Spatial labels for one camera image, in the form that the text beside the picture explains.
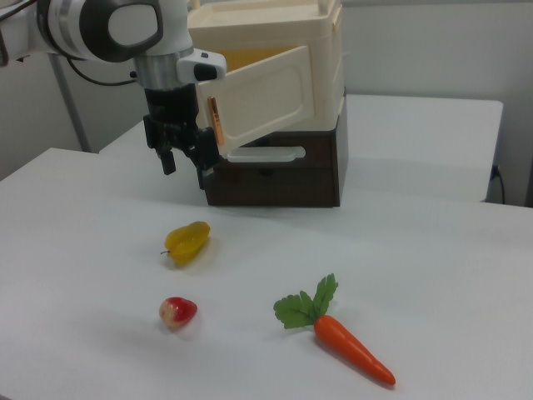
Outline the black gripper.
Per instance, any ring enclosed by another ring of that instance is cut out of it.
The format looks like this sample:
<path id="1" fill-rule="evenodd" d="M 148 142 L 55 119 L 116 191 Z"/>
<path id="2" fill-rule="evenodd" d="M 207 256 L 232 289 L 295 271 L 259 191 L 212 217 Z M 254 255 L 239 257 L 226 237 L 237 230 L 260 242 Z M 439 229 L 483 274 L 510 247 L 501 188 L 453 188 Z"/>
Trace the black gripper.
<path id="1" fill-rule="evenodd" d="M 197 128 L 196 86 L 145 89 L 144 93 L 148 106 L 148 114 L 143 117 L 147 146 L 159 157 L 163 173 L 176 171 L 172 144 L 185 144 L 183 152 L 194 164 L 199 188 L 204 190 L 204 175 L 220 162 L 220 153 L 213 128 Z"/>

